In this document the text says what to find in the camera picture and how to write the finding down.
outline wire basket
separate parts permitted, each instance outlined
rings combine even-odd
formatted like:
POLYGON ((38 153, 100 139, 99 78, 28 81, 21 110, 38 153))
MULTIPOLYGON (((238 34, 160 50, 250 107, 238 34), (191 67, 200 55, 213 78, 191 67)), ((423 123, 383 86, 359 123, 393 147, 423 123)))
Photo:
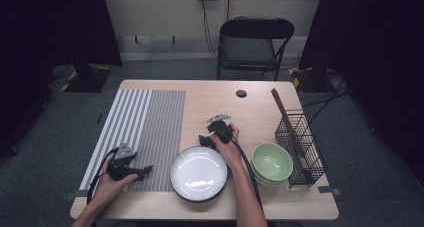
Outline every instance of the wire basket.
POLYGON ((293 160, 293 172, 288 178, 289 188, 293 185, 312 186, 327 170, 323 151, 320 149, 317 137, 312 135, 304 114, 288 114, 288 117, 305 155, 304 159, 299 157, 290 132, 281 120, 275 131, 275 137, 277 143, 289 152, 293 160))

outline person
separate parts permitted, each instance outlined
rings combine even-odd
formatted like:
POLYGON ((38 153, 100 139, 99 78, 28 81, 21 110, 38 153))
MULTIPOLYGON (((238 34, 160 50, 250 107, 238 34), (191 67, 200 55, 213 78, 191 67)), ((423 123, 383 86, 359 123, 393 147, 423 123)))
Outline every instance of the person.
POLYGON ((110 159, 111 158, 105 161, 102 166, 102 174, 90 203, 85 206, 84 210, 72 224, 72 227, 92 226, 97 215, 99 215, 110 202, 118 197, 119 193, 126 185, 138 178, 137 174, 130 174, 119 181, 114 181, 106 172, 110 159))
MULTIPOLYGON (((230 127, 233 130, 233 140, 237 142, 240 130, 233 123, 230 123, 230 127)), ((211 139, 215 142, 219 153, 230 167, 233 174, 236 195, 237 226, 267 226, 265 214, 247 178, 241 155, 237 147, 231 141, 228 144, 224 144, 216 135, 212 135, 211 139)), ((100 176, 93 198, 75 220, 72 227, 91 226, 97 215, 119 195, 121 190, 137 179, 137 175, 132 174, 120 181, 114 181, 106 172, 109 160, 106 161, 102 167, 102 173, 104 174, 100 176)))
MULTIPOLYGON (((233 130, 233 140, 238 142, 239 129, 233 123, 230 123, 230 127, 233 130)), ((228 144, 222 143, 217 135, 212 135, 211 139, 215 142, 219 153, 233 174, 236 194, 237 226, 267 226, 265 214, 256 199, 250 180, 247 178, 239 150, 231 141, 228 144)))

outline carpeted floor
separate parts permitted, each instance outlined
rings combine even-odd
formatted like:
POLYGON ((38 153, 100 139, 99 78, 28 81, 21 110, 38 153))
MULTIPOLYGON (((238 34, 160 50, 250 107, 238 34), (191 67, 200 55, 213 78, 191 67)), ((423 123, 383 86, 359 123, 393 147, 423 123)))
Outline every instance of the carpeted floor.
MULTIPOLYGON (((284 63, 293 61, 296 59, 284 59, 284 63)), ((65 69, 66 66, 59 66, 55 74, 65 69)), ((66 196, 81 183, 122 80, 213 80, 216 64, 213 59, 124 61, 123 68, 112 70, 101 93, 61 92, 72 71, 71 67, 51 83, 53 94, 49 105, 20 142, 18 155, 0 159, 0 226, 71 225, 72 200, 66 196), (104 118, 97 123, 100 113, 104 118)), ((338 86, 341 78, 330 77, 338 86)), ((222 75, 225 80, 272 78, 271 73, 261 78, 257 72, 227 71, 222 75)), ((290 81, 287 71, 281 72, 279 81, 290 81)), ((342 84, 339 93, 346 91, 342 84)), ((348 92, 337 98, 328 93, 298 94, 324 149, 329 167, 327 178, 337 192, 335 200, 340 214, 333 221, 284 222, 285 226, 423 226, 422 187, 402 159, 374 135, 355 99, 348 92), (326 103, 320 101, 329 98, 332 100, 320 111, 326 103)), ((98 226, 114 223, 102 220, 98 226)), ((139 226, 161 224, 164 225, 141 222, 139 226)))

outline striped mat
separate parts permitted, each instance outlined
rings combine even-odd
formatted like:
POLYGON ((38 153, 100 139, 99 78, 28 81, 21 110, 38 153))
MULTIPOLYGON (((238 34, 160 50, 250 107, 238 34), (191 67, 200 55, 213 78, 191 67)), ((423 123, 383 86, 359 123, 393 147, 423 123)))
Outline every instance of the striped mat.
POLYGON ((169 170, 179 153, 184 101, 185 91, 119 89, 79 189, 88 190, 104 156, 125 143, 137 152, 130 168, 153 169, 124 190, 173 191, 169 170))

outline wooden tabletop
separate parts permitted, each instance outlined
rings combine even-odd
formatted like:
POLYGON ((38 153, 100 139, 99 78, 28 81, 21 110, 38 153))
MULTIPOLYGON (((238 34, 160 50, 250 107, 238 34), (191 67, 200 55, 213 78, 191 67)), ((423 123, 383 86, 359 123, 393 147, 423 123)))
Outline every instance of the wooden tabletop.
MULTIPOLYGON (((275 88, 287 110, 301 105, 290 82, 274 81, 193 81, 193 80, 125 80, 120 89, 186 91, 180 152, 198 146, 199 135, 208 136, 206 119, 216 114, 231 115, 240 129, 239 143, 248 159, 256 146, 276 143, 275 130, 281 114, 271 94, 275 88), (245 98, 236 95, 247 92, 245 98)), ((332 193, 320 193, 328 186, 325 174, 311 187, 278 187, 259 185, 265 216, 268 220, 331 220, 338 217, 332 193)), ((71 216, 77 218, 86 205, 85 197, 77 197, 71 216)), ((234 183, 231 174, 222 193, 206 203, 191 203, 175 192, 122 192, 99 218, 161 220, 234 220, 236 218, 234 183)))

